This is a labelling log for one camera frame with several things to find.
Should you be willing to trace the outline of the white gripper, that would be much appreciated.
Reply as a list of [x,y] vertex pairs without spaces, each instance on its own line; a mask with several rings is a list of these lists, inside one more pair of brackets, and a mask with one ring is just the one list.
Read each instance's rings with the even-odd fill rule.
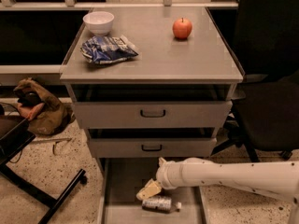
[[156,173],[156,180],[150,179],[148,183],[137,194],[140,201],[147,200],[159,194],[163,189],[176,189],[182,185],[180,163],[166,161],[165,158],[158,159],[159,168]]

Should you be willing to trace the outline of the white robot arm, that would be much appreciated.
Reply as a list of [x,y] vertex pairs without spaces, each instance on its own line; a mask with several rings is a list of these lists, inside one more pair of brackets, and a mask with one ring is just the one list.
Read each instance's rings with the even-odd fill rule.
[[289,202],[288,224],[299,224],[298,161],[216,163],[200,158],[160,158],[158,163],[156,179],[150,179],[136,194],[138,200],[147,200],[162,189],[223,185]]

